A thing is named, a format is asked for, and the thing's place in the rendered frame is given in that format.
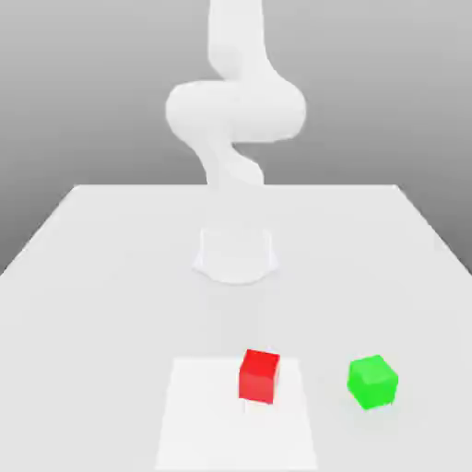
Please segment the small red cube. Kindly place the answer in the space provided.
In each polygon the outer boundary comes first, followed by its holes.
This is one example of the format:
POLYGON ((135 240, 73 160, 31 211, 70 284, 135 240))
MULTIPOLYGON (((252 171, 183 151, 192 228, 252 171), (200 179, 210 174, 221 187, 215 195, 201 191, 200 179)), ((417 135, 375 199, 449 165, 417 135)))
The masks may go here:
POLYGON ((272 405, 279 365, 279 354, 247 349, 239 369, 239 398, 272 405))

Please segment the small green cube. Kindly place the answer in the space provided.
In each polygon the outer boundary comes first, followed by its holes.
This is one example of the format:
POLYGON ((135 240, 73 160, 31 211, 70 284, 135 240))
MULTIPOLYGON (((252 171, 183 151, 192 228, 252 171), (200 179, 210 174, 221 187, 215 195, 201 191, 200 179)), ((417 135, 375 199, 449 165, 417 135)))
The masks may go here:
POLYGON ((398 374, 381 355, 349 364, 347 388, 364 410, 393 404, 397 386, 398 374))

